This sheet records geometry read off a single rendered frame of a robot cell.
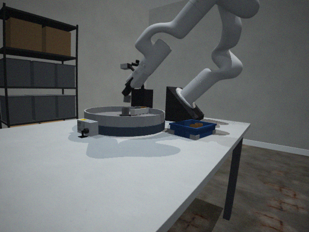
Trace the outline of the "dark blue crate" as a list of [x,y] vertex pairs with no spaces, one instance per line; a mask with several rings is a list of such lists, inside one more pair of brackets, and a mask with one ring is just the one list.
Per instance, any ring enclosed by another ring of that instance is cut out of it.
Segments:
[[[202,123],[203,126],[199,128],[189,127],[190,124]],[[203,137],[213,135],[216,133],[215,123],[209,123],[198,120],[184,120],[178,122],[169,123],[169,134],[185,137],[191,140],[199,140]]]

